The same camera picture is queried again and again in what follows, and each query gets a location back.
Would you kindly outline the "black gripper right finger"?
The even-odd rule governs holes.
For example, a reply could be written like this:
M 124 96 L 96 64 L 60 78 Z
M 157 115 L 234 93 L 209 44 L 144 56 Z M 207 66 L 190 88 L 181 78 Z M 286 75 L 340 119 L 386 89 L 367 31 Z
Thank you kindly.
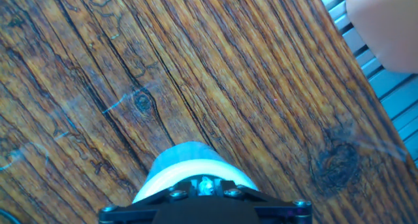
M 304 199 L 280 200 L 231 180 L 216 180 L 216 195 L 249 207 L 259 223 L 312 224 L 312 203 Z

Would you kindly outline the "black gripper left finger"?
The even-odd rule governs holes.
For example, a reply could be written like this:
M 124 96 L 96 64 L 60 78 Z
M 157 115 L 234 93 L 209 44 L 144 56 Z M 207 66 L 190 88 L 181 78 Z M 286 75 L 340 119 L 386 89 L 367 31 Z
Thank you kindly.
M 179 182 L 128 206 L 110 205 L 100 209 L 99 223 L 138 223 L 149 221 L 164 206 L 196 196 L 196 180 Z

